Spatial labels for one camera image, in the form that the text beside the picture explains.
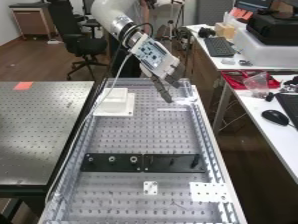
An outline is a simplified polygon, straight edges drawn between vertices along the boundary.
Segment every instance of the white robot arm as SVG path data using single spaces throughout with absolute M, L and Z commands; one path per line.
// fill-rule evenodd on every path
M 139 31 L 131 19 L 125 15 L 134 2 L 135 0 L 96 0 L 92 5 L 92 15 L 137 57 L 142 72 L 151 78 L 162 98 L 170 103 L 171 97 L 159 79 L 178 88 L 179 74 L 175 68 L 179 65 L 179 59 L 170 54 L 161 43 Z

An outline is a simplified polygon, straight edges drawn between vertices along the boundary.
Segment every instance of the computer mouse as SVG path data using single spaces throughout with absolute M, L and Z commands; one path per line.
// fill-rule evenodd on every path
M 271 122 L 274 122 L 274 123 L 276 123 L 276 124 L 279 124 L 282 126 L 287 126 L 288 122 L 290 122 L 287 116 L 282 112 L 279 112 L 276 110 L 266 110 L 266 111 L 263 111 L 262 112 L 262 117 L 265 119 L 267 119 L 268 121 L 271 121 Z

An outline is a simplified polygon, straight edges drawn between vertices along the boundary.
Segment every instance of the white box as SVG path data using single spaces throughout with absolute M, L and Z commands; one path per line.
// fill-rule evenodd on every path
M 131 117 L 134 111 L 134 93 L 127 93 L 127 88 L 114 88 L 112 91 L 109 88 L 105 88 L 100 101 L 105 96 L 106 98 L 96 108 L 93 115 Z
M 265 45 L 245 29 L 238 29 L 233 42 L 253 65 L 296 68 L 298 46 Z

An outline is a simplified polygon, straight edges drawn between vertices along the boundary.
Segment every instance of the office chair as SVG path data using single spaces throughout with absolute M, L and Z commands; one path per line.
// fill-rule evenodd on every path
M 72 63 L 73 70 L 68 73 L 66 79 L 70 80 L 70 74 L 86 66 L 92 78 L 96 80 L 90 65 L 108 66 L 106 64 L 100 63 L 96 58 L 96 55 L 105 52 L 108 46 L 105 38 L 90 39 L 84 36 L 72 13 L 72 5 L 69 1 L 52 0 L 48 10 L 68 52 L 74 54 L 76 57 L 84 58 L 84 61 Z

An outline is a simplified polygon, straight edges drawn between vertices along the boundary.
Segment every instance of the white desk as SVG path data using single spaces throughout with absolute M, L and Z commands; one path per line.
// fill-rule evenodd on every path
M 265 71 L 288 71 L 288 70 L 295 70 L 298 71 L 298 64 L 292 67 L 292 68 L 288 68 L 288 67 L 266 67 L 266 66 L 241 66 L 239 65 L 239 60 L 247 60 L 245 58 L 245 56 L 242 54 L 238 54 L 235 53 L 233 59 L 235 60 L 235 64 L 234 65 L 226 65 L 226 64 L 222 64 L 221 61 L 222 61 L 222 57 L 211 57 L 210 54 L 209 54 L 209 51 L 207 51 L 207 47 L 206 47 L 206 44 L 205 44 L 205 41 L 203 41 L 203 38 L 198 37 L 198 31 L 202 27 L 207 27 L 207 28 L 213 28 L 213 26 L 207 26 L 205 24 L 201 24 L 201 25 L 193 25 L 193 26 L 186 26 L 186 28 L 190 30 L 194 38 L 195 38 L 195 41 L 198 42 L 198 44 L 201 45 L 210 61 L 213 62 L 215 68 L 218 71 L 223 71 L 223 70 L 265 70 Z
M 274 78 L 278 81 L 287 81 L 291 80 L 294 76 L 295 75 L 275 75 Z M 271 102 L 266 102 L 263 99 L 253 98 L 249 90 L 227 88 L 235 95 L 247 115 L 298 184 L 298 131 L 291 126 L 283 127 L 271 123 L 261 116 L 265 110 L 271 109 L 286 114 L 278 100 L 274 98 Z

